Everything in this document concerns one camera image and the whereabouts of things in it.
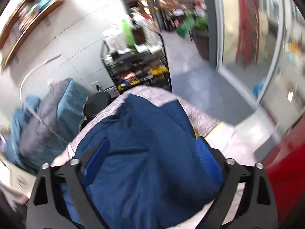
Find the glass door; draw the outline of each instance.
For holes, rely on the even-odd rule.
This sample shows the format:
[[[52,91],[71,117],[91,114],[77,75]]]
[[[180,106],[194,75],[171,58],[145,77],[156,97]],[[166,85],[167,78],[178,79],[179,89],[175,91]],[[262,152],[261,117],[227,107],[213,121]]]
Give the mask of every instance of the glass door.
[[[293,0],[284,0],[283,46],[261,98],[280,134],[289,132],[305,111],[305,20]]]
[[[257,107],[282,45],[283,0],[215,0],[215,8],[218,71]]]

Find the black tile floor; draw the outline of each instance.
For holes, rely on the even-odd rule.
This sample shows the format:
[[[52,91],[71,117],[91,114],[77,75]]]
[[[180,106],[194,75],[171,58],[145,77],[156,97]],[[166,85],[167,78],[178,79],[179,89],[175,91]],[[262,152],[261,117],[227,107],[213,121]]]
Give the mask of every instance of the black tile floor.
[[[216,70],[201,59],[189,38],[162,33],[167,51],[173,93],[193,106],[236,125],[254,110]]]

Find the wooden shelf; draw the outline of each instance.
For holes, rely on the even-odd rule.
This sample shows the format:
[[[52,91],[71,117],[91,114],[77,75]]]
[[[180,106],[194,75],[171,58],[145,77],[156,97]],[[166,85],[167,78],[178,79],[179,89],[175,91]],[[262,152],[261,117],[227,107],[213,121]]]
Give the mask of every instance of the wooden shelf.
[[[28,38],[31,32],[42,22],[42,20],[47,17],[50,13],[52,13],[56,8],[58,8],[61,4],[63,4],[64,0],[53,0],[51,3],[41,11],[32,23],[28,26],[28,28],[23,32],[20,36],[16,44],[14,45],[13,49],[11,50],[10,54],[7,56],[5,63],[1,66],[1,72],[9,66],[10,62],[12,61],[13,57],[16,55],[24,41]]]
[[[32,2],[34,0],[23,0],[19,6],[14,10],[13,14],[10,16],[10,18],[8,19],[7,23],[5,24],[2,32],[1,32],[1,35],[0,35],[0,49],[3,48],[7,38],[9,37],[10,35],[10,32],[13,28],[13,26],[15,25],[15,23],[18,21],[19,17],[18,17],[18,12],[19,12],[19,9],[25,4],[25,3],[28,3],[28,2]]]

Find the white wall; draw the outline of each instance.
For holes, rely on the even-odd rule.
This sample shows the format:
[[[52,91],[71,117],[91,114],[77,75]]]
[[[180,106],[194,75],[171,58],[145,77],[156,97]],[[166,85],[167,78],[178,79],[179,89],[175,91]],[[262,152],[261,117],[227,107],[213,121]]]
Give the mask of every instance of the white wall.
[[[9,124],[8,119],[0,112],[0,127]]]
[[[0,77],[0,112],[7,118],[20,105],[20,83],[35,65],[62,56],[37,70],[26,81],[23,96],[48,92],[48,80],[71,77],[91,93],[92,83],[103,88],[113,82],[100,61],[102,32],[126,17],[122,0],[66,0],[31,33],[12,64]]]

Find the green plant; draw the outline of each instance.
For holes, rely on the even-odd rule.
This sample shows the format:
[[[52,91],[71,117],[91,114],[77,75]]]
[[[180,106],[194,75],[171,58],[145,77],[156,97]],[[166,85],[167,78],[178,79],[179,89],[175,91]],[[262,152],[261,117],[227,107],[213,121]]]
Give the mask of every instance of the green plant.
[[[195,17],[192,15],[186,16],[184,22],[176,29],[176,33],[181,37],[185,38],[188,31],[191,31],[193,28],[199,29],[201,31],[207,32],[208,28],[208,18],[205,17]]]

